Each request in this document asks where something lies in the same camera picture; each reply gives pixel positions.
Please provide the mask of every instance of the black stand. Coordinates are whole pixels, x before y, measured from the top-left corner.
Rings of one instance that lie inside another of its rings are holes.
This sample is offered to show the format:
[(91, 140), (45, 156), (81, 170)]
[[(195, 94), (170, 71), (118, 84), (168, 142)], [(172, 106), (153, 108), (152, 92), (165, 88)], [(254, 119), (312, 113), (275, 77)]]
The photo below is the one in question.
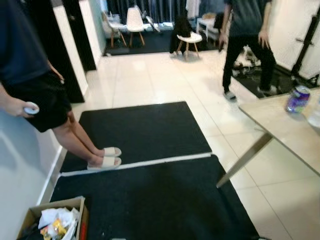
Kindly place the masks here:
[[(319, 6), (319, 9), (318, 9), (316, 15), (312, 16), (311, 24), (309, 26), (308, 32), (307, 32), (304, 40), (298, 39), (298, 38), (296, 39), (297, 41), (303, 43), (303, 48), (299, 54), (299, 57), (298, 57), (296, 63), (294, 64), (294, 66), (291, 70), (292, 79), (295, 82), (299, 82), (299, 81), (297, 81), (297, 78), (300, 78), (299, 71), (302, 67), (302, 62), (307, 54), (309, 47), (314, 45), (314, 43), (312, 42), (312, 38), (315, 35), (315, 32), (316, 32), (317, 27), (319, 25), (319, 22), (320, 22), (320, 6)], [(318, 79), (319, 79), (319, 75), (320, 75), (320, 73), (316, 74), (314, 77), (308, 79), (307, 82), (316, 87)]]

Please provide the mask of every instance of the purple can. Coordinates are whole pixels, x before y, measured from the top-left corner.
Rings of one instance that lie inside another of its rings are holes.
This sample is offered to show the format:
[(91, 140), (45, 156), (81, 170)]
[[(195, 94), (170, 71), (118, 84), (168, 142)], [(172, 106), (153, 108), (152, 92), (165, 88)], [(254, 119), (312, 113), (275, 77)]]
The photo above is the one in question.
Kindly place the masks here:
[(308, 104), (310, 90), (306, 86), (297, 86), (292, 90), (288, 99), (286, 110), (289, 113), (301, 113)]

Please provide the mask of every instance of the gray sneaker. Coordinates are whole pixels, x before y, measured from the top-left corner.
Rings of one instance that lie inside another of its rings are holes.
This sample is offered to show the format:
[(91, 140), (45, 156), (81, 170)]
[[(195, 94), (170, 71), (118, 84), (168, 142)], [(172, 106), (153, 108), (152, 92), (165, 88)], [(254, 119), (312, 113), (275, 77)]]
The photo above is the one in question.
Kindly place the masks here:
[(269, 90), (262, 90), (258, 87), (257, 91), (265, 96), (274, 96), (278, 94), (278, 90), (275, 86), (271, 86)]
[(231, 91), (228, 91), (227, 93), (223, 93), (223, 95), (229, 102), (234, 103), (237, 101), (237, 97)]

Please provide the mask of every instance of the man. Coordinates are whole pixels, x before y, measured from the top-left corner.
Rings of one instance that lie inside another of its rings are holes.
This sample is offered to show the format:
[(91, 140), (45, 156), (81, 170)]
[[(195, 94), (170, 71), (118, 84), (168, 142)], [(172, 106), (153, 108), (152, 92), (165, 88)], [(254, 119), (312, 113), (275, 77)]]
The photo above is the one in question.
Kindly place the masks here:
[[(39, 132), (52, 129), (58, 142), (87, 161), (88, 169), (113, 169), (121, 164), (120, 149), (97, 149), (75, 120), (63, 77), (49, 63), (19, 0), (0, 1), (0, 109), (24, 117)], [(39, 112), (29, 115), (24, 108)]]
[(220, 47), (227, 40), (226, 28), (233, 11), (222, 83), (225, 98), (231, 102), (237, 100), (229, 86), (234, 63), (246, 45), (249, 45), (255, 56), (261, 60), (262, 74), (258, 92), (269, 96), (275, 95), (277, 89), (270, 83), (276, 60), (270, 49), (268, 37), (272, 0), (224, 0), (224, 2), (224, 17), (219, 37)]

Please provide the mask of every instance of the navy t-shirt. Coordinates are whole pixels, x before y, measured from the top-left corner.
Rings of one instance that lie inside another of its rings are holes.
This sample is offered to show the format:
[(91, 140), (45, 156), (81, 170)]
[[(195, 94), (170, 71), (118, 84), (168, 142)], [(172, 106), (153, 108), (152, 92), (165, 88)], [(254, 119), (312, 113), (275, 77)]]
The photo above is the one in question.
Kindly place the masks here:
[(48, 58), (19, 0), (0, 0), (0, 81), (14, 85), (50, 70)]
[(272, 0), (224, 0), (232, 6), (230, 37), (258, 35), (265, 16), (265, 8)]

